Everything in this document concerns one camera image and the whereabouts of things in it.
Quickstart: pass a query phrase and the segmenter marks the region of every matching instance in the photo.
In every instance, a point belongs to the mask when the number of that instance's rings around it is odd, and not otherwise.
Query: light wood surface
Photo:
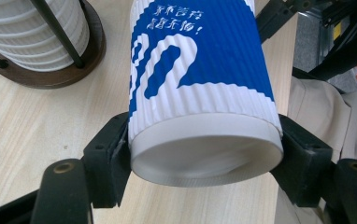
[[[80,158],[113,116],[128,110],[129,11],[132,1],[92,0],[107,52],[80,82],[36,90],[0,76],[0,206],[38,189],[52,163]],[[258,1],[260,9],[267,1]],[[285,114],[293,66],[296,17],[263,49],[278,112]],[[212,188],[180,189],[131,175],[121,207],[93,210],[95,223],[274,222],[278,185],[270,174]]]

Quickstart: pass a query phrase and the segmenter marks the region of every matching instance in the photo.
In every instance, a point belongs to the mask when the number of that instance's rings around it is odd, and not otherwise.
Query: beige fabric
[[[357,92],[340,95],[326,82],[293,77],[288,117],[327,143],[334,150],[332,161],[357,159]],[[292,205],[279,190],[275,224],[323,223],[317,214]]]

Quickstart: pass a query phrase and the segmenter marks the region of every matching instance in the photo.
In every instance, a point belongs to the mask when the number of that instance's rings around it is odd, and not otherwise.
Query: paper cup
[[[253,4],[134,1],[129,145],[140,177],[214,186],[280,163],[281,127]]]
[[[81,55],[88,45],[89,27],[79,1],[49,0],[47,3]],[[60,70],[73,63],[63,45],[30,1],[0,1],[0,11],[9,8],[9,15],[12,17],[0,15],[2,55],[18,66],[38,72]]]

